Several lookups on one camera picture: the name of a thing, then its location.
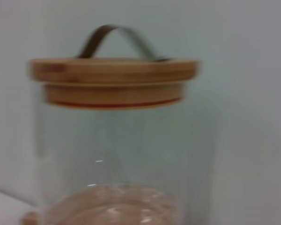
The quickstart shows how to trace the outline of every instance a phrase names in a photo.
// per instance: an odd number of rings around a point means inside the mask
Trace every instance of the jar contents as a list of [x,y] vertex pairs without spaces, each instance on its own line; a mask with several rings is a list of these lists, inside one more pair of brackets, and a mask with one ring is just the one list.
[[78,192],[48,213],[50,225],[173,225],[171,199],[141,185],[96,185]]

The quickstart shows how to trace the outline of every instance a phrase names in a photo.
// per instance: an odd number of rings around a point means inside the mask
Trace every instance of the glass canister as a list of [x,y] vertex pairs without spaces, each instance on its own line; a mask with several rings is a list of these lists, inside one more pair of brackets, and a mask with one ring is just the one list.
[[[93,58],[115,29],[141,59]],[[78,57],[31,65],[40,209],[34,224],[184,224],[191,148],[184,96],[198,63],[157,57],[136,31],[105,25]]]

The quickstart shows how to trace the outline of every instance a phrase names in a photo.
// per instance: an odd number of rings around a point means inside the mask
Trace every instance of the metal handle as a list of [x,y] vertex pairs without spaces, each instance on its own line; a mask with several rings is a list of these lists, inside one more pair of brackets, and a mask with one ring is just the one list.
[[157,54],[153,51],[153,48],[145,41],[144,37],[142,37],[138,32],[131,28],[116,26],[116,25],[104,25],[99,27],[95,32],[91,35],[89,40],[87,41],[85,47],[79,54],[78,58],[85,59],[91,58],[96,53],[97,49],[101,45],[104,38],[113,30],[122,31],[130,40],[130,42],[134,45],[134,47],[140,52],[142,57],[145,60],[153,61],[153,62],[161,62],[170,60],[166,57],[158,57]]

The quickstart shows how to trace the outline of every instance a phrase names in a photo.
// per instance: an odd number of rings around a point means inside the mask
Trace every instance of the white wall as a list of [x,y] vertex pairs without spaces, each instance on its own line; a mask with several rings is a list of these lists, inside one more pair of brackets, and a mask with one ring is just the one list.
[[[104,23],[203,62],[192,222],[208,214],[212,225],[281,225],[281,0],[0,0],[0,189],[32,200],[25,61],[75,55]],[[119,35],[109,40],[101,55],[135,55]]]

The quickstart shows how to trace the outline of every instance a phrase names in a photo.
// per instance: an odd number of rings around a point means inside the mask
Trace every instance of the wooden lid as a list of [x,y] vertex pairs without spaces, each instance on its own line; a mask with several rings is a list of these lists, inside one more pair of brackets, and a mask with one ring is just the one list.
[[[120,29],[143,60],[93,58],[103,38]],[[169,105],[184,95],[182,83],[194,78],[198,62],[157,57],[134,30],[100,27],[76,58],[31,62],[32,78],[45,83],[46,101],[87,109],[137,109]]]

